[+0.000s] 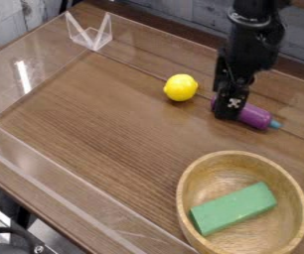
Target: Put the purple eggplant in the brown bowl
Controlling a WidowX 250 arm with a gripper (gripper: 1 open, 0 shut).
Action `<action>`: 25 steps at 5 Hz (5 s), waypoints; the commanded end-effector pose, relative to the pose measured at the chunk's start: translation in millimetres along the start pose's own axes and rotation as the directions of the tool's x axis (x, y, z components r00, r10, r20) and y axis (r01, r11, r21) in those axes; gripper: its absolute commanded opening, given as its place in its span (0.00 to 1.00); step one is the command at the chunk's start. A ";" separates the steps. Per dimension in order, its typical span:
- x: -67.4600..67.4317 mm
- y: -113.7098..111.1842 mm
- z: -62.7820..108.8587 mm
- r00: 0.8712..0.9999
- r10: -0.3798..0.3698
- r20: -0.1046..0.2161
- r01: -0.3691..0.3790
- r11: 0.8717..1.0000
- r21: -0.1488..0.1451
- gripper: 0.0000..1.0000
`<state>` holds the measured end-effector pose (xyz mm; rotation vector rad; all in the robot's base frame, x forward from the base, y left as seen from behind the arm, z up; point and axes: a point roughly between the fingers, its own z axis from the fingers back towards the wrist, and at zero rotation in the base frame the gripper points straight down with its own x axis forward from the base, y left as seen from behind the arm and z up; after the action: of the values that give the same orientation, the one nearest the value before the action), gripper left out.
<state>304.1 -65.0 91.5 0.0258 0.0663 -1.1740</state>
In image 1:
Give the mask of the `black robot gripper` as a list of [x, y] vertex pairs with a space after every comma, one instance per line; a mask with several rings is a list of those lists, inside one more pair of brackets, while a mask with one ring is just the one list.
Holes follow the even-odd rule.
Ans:
[[230, 9], [228, 17], [232, 27], [216, 68], [214, 113], [218, 119], [236, 120], [248, 101], [256, 74], [276, 64], [285, 26], [277, 12], [252, 18]]

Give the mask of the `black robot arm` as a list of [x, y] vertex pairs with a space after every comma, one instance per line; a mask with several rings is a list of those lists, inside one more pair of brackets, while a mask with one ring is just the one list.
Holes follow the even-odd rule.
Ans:
[[220, 49], [214, 113], [222, 120], [236, 120], [248, 101], [256, 74], [277, 62], [285, 25], [280, 10], [291, 0], [233, 0], [228, 11], [230, 32]]

